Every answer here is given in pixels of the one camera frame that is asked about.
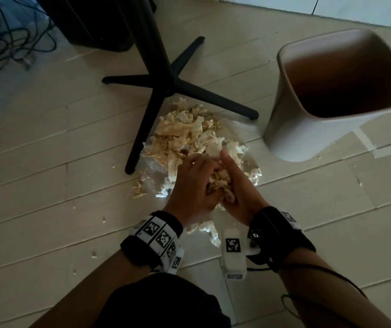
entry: black speaker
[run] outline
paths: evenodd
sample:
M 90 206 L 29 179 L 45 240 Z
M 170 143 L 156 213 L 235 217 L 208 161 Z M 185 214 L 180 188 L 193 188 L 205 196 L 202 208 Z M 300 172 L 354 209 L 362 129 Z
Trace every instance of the black speaker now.
M 72 44 L 126 51 L 133 46 L 116 0 L 37 0 Z M 149 0 L 153 12 L 156 5 Z

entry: dark clothing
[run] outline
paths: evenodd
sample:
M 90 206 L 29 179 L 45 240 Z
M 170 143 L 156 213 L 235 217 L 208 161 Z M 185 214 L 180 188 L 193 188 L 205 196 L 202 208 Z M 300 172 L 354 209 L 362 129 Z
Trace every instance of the dark clothing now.
M 157 273 L 115 290 L 95 327 L 223 328 L 231 325 L 215 296 L 179 276 Z

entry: trash can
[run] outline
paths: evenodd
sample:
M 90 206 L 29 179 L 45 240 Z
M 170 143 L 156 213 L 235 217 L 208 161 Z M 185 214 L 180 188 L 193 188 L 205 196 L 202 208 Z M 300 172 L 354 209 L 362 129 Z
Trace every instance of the trash can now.
M 374 32 L 347 30 L 297 41 L 277 54 L 275 105 L 264 134 L 279 158 L 311 159 L 391 113 L 391 49 Z

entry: person's right hand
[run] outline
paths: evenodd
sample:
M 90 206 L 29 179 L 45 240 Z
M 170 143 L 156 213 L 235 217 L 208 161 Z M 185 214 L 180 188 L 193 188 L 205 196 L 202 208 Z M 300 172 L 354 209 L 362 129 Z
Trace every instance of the person's right hand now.
M 233 204 L 226 200 L 222 200 L 221 204 L 231 216 L 242 224 L 250 226 L 253 216 L 269 204 L 236 165 L 227 150 L 221 151 L 220 160 L 232 179 L 232 187 L 236 195 L 236 201 Z

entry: cabinet door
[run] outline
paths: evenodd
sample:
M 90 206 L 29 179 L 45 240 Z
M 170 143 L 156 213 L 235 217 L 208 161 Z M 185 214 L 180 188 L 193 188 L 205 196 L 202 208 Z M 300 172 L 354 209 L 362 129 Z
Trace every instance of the cabinet door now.
M 317 0 L 220 0 L 258 7 L 312 14 Z
M 391 0 L 318 0 L 314 15 L 391 26 Z

